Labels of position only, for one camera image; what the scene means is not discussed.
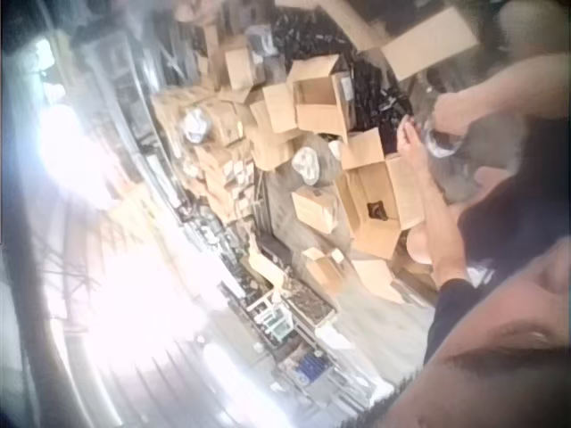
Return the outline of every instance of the white plastic bag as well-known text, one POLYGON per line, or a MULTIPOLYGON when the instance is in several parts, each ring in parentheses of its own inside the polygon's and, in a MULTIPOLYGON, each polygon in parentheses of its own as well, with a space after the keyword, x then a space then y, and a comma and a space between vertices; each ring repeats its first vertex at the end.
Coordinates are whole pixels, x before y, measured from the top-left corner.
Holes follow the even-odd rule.
POLYGON ((192 144, 200 144, 211 132, 212 123, 202 109, 195 108, 186 114, 180 126, 188 141, 192 144))
POLYGON ((278 54, 271 35, 271 27, 268 24, 252 25, 245 31, 253 51, 259 56, 275 56, 278 54))
POLYGON ((315 185, 319 180, 318 153, 310 147, 302 147, 292 159, 294 169, 302 176, 303 183, 315 185))

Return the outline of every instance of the pile of boxes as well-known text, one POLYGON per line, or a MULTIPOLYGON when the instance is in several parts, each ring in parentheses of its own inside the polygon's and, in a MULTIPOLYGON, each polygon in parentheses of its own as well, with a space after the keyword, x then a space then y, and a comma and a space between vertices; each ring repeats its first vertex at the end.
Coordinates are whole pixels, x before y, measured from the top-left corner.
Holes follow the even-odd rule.
MULTIPOLYGON (((299 0, 277 3, 309 9, 317 4, 299 0)), ((397 79, 476 44, 468 26, 451 9, 381 45, 346 2, 324 4, 355 49, 382 52, 397 79), (435 37, 427 36, 436 33, 438 44, 435 37), (415 50, 416 45, 422 49, 415 50)), ((399 301, 385 286, 393 280, 390 260, 401 232, 424 219, 413 172, 398 154, 385 155, 376 128, 352 132, 353 82, 341 55, 293 61, 286 78, 267 75, 265 53, 259 46, 254 49, 244 34, 247 27, 264 22, 268 16, 265 5, 263 1, 228 0, 224 7, 234 7, 232 13, 223 8, 201 20, 197 25, 204 46, 195 52, 200 84, 181 88, 180 94, 170 90, 153 100, 172 145, 175 170, 185 188, 203 197, 227 224, 252 213, 254 166, 272 171, 287 163, 302 145, 304 133, 338 136, 343 172, 333 186, 306 185, 293 192, 296 216, 317 232, 331 235, 343 209, 352 249, 368 256, 353 260, 355 272, 374 294, 399 301), (248 15, 240 4, 255 12, 248 15), (204 142, 194 145, 181 136, 179 123, 189 109, 197 107, 209 118, 211 130, 204 142), (381 207, 377 208, 381 214, 372 213, 371 207, 381 207)), ((327 292, 341 291, 344 260, 317 248, 309 248, 303 256, 311 276, 327 292)))

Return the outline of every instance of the small box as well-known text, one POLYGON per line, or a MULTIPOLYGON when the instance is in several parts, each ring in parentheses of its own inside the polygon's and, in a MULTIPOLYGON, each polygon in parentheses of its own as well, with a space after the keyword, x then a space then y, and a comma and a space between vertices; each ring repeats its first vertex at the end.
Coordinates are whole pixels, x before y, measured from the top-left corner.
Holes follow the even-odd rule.
POLYGON ((211 98, 200 104, 212 123, 212 138, 221 145, 230 145, 244 137, 244 125, 232 103, 211 98))
POLYGON ((295 214, 308 226, 330 234, 337 224, 337 199, 329 192, 304 186, 292 193, 295 214))
POLYGON ((313 279, 328 294, 337 294, 341 291, 343 285, 343 274, 331 259, 321 250, 311 247, 302 253, 308 261, 305 267, 310 272, 313 279))
POLYGON ((316 134, 340 136, 345 143, 355 122, 354 94, 340 56, 327 55, 294 61, 287 83, 293 85, 297 127, 316 134))
POLYGON ((225 53, 230 86, 234 91, 258 85, 265 79, 263 58, 252 52, 246 41, 238 41, 225 53))

